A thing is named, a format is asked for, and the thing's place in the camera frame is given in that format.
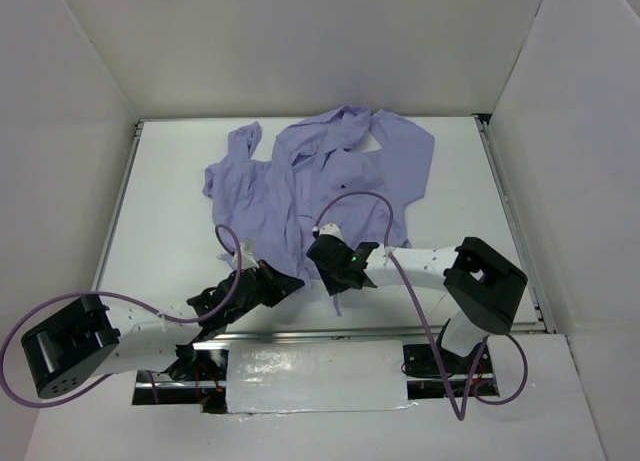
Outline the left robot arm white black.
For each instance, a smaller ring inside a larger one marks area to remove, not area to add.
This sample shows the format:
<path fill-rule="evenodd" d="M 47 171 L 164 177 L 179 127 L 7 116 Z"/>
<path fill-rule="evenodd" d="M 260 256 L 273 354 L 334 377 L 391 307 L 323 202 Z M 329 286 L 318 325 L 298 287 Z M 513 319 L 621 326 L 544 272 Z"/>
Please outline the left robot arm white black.
<path fill-rule="evenodd" d="M 276 306 L 303 285 L 260 260 L 169 311 L 198 317 L 187 324 L 163 313 L 111 306 L 105 293 L 90 292 L 26 331 L 21 346 L 44 400 L 66 395 L 93 376 L 125 371 L 160 371 L 182 380 L 195 370 L 194 344 L 223 333 L 256 307 Z"/>

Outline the lavender zip-up jacket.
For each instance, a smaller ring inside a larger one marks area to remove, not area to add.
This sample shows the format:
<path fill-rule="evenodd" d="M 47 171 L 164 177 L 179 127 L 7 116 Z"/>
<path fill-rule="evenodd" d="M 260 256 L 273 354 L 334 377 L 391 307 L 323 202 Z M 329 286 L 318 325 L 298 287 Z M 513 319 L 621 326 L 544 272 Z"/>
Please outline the lavender zip-up jacket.
<path fill-rule="evenodd" d="M 227 154 L 206 167 L 203 193 L 215 224 L 254 241 L 254 255 L 309 288 L 319 273 L 306 256 L 317 219 L 355 246 L 409 246 L 406 208 L 425 195 L 435 149 L 427 130 L 398 114 L 343 106 L 295 123 L 271 158 L 253 154 L 259 123 L 228 135 Z"/>

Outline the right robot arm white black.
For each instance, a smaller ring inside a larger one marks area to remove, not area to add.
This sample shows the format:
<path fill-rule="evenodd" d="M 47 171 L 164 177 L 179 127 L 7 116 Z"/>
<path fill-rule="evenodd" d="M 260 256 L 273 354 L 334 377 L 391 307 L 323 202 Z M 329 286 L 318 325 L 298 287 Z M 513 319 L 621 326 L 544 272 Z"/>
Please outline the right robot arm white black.
<path fill-rule="evenodd" d="M 510 333 L 528 277 L 477 237 L 457 247 L 390 248 L 362 242 L 350 248 L 339 237 L 319 234 L 307 251 L 328 293 L 409 286 L 442 291 L 458 306 L 435 348 L 437 365 L 459 371 L 485 337 Z"/>

